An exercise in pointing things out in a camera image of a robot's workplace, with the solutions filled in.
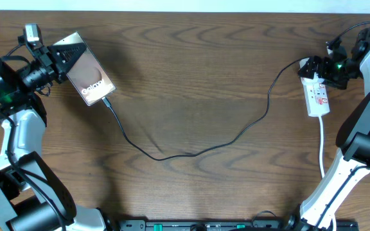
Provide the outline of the bronze Galaxy smartphone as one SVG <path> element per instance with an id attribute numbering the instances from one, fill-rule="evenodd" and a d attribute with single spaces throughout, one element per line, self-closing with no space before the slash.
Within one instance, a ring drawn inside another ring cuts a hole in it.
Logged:
<path id="1" fill-rule="evenodd" d="M 91 106 L 114 92 L 116 87 L 78 32 L 74 32 L 59 40 L 54 45 L 64 46 L 78 43 L 85 45 L 86 49 L 68 72 L 67 76 L 85 103 Z"/>

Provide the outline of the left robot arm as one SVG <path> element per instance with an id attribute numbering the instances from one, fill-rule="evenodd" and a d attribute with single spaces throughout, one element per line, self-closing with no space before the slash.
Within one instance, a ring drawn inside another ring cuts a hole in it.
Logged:
<path id="1" fill-rule="evenodd" d="M 115 87 L 83 38 L 74 33 L 44 46 L 31 35 L 19 37 L 32 60 L 19 70 L 0 56 L 0 227 L 3 230 L 115 230 L 99 208 L 77 205 L 65 185 L 42 159 L 47 126 L 41 96 L 54 83 L 70 81 L 88 105 Z"/>

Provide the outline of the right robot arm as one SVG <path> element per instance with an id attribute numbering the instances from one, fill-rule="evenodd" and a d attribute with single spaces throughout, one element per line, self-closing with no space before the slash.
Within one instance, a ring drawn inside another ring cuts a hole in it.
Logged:
<path id="1" fill-rule="evenodd" d="M 370 173 L 370 22 L 357 35 L 351 56 L 341 37 L 327 42 L 328 56 L 300 60 L 298 75 L 308 114 L 326 113 L 326 87 L 344 90 L 351 79 L 364 81 L 364 99 L 340 127 L 334 161 L 314 192 L 286 222 L 287 230 L 333 230 L 335 212 L 363 177 Z"/>

